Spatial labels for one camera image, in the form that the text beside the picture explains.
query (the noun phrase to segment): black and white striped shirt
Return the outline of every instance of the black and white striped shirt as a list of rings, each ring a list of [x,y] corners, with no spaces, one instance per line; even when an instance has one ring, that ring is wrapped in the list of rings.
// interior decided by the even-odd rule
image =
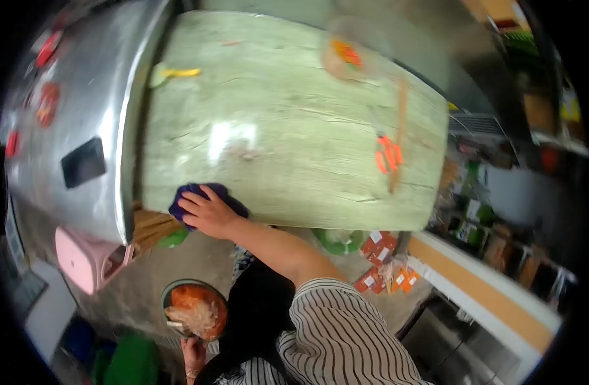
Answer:
[[[290,318],[296,331],[284,332],[277,346],[301,384],[429,384],[382,315],[351,285],[330,278],[306,282],[294,295]],[[241,375],[218,382],[286,385],[261,358],[241,366]]]

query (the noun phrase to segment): bracelet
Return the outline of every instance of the bracelet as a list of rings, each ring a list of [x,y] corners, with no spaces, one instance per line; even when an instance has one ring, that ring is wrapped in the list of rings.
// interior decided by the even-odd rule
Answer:
[[[185,378],[194,379],[194,378],[196,378],[196,376],[198,376],[199,373],[200,373],[200,371],[198,369],[192,369],[191,371],[189,371],[185,374]]]

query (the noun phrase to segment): tabletop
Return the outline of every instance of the tabletop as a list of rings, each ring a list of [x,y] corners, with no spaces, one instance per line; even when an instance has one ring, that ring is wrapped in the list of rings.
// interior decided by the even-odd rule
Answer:
[[[444,162],[446,100],[380,56],[373,76],[337,79],[321,61],[326,44],[323,30],[268,16],[178,16],[158,61],[201,73],[151,90],[137,166],[145,208],[166,211],[182,184],[219,182],[268,224],[422,229]],[[370,107],[394,141],[401,77],[404,164],[389,194]]]

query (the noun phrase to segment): bundle of sticks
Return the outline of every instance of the bundle of sticks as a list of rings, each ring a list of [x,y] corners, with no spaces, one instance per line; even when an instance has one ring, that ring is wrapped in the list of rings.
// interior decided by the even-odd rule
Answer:
[[[138,202],[134,204],[134,248],[138,255],[154,247],[160,239],[183,228],[175,217],[168,213],[145,210]]]

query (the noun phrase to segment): cleaning rag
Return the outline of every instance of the cleaning rag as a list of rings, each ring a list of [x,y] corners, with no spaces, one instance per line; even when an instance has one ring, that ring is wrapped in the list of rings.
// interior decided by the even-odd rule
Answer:
[[[227,204],[232,211],[236,212],[237,215],[247,218],[250,215],[249,210],[247,207],[243,205],[243,203],[239,202],[232,196],[230,196],[228,189],[223,184],[219,183],[203,183],[204,185],[208,186],[213,192],[220,197],[225,204]],[[183,198],[183,193],[186,191],[193,192],[194,194],[200,195],[203,198],[209,200],[209,197],[205,194],[203,190],[200,189],[200,184],[198,183],[188,183],[186,185],[181,186],[177,189],[177,193],[175,194],[175,200],[173,204],[168,208],[168,212],[170,212],[178,221],[183,222],[183,216],[189,214],[189,212],[183,210],[177,202]],[[190,232],[196,230],[196,227],[190,226],[188,224],[185,225]]]

